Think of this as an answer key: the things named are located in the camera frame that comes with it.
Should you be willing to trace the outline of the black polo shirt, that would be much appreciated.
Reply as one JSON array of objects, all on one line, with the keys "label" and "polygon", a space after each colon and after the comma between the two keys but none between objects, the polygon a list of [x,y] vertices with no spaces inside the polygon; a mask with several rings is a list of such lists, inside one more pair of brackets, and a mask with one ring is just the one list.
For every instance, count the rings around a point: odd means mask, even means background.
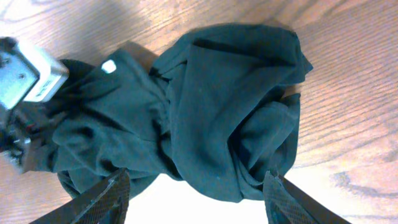
[{"label": "black polo shirt", "polygon": [[167,174],[217,200],[262,200],[265,173],[293,166],[300,96],[285,92],[312,69],[295,32],[224,24],[181,36],[149,70],[122,49],[107,60],[114,70],[64,60],[50,116],[66,116],[34,160],[72,197],[125,168],[132,197]]}]

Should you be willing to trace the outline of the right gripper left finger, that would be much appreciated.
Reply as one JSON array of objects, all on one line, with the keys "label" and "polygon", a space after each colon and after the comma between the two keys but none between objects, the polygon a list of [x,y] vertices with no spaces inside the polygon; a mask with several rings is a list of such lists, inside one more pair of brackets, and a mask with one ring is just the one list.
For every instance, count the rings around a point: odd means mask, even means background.
[{"label": "right gripper left finger", "polygon": [[129,174],[122,168],[31,224],[124,224],[129,191]]}]

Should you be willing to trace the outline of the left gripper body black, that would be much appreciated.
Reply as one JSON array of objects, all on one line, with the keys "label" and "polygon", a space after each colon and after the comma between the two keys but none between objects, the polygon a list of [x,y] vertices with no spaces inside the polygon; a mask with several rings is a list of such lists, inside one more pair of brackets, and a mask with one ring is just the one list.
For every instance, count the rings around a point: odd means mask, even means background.
[{"label": "left gripper body black", "polygon": [[12,109],[1,105],[1,153],[18,172],[39,170],[44,146],[67,113],[53,113],[43,103],[18,103]]}]

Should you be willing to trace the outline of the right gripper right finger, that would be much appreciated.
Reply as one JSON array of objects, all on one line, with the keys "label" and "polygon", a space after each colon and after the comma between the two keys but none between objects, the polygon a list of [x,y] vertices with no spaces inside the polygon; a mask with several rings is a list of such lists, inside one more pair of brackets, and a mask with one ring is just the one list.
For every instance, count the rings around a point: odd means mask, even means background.
[{"label": "right gripper right finger", "polygon": [[269,224],[351,224],[274,170],[264,176],[263,194]]}]

